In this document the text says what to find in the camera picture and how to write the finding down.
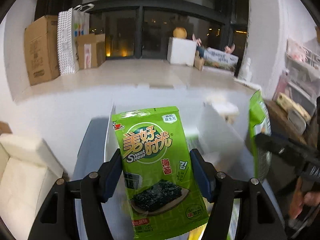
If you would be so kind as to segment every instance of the bag handle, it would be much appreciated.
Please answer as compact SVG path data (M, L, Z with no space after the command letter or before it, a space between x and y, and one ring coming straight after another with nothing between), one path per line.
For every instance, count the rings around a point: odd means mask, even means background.
M94 4L92 4L92 3L88 3L88 4L86 4L86 5L77 5L76 7L74 7L73 9L75 10L75 11L82 11L82 12L86 12L86 11L89 11L89 10L91 10L92 8L94 7Z

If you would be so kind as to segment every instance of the green bag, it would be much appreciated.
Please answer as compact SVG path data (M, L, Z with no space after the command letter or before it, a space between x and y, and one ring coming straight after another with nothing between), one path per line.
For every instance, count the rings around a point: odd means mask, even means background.
M208 221L177 107L112 116L134 238L163 240Z
M263 181L268 174L271 164L271 153L257 148L254 136L259 133L271 135L271 125L268 109L263 101L261 91L257 91L250 99L249 133L251 153L254 158L255 177Z

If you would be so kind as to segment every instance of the shopping bag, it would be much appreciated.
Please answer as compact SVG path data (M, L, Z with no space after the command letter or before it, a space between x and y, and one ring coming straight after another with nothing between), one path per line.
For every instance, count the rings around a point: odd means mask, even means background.
M60 75L79 70L76 37L89 34L90 15L86 11L93 6L93 4L78 5L58 14L57 46Z

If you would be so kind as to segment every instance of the yellow round object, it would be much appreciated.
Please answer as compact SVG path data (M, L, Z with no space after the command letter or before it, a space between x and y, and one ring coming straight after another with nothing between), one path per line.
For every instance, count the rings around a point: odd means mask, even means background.
M173 36L175 38L185 39L187 37L187 31L185 28L182 27L176 27L173 30Z

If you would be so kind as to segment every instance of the white circle outline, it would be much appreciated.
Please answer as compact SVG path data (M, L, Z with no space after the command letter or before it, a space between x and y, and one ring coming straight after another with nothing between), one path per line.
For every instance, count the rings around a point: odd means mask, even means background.
M140 123L137 123L137 124L131 126L131 127L129 128L129 130L127 131L127 133L132 129L132 127L135 127L136 125L138 125L138 124L143 124L143 123L151 123L151 124L157 126L157 127L163 132L162 128L161 128L159 125L155 124L155 123L152 123L152 122L140 122ZM156 161L154 161L154 162L144 163L144 162L141 162L141 161L139 161L139 160L137 160L137 162L143 163L143 164L152 164L152 163L155 163L155 162L159 161L159 160L165 155L166 151L167 151L167 147L165 148L163 155L162 155L159 159L157 159Z

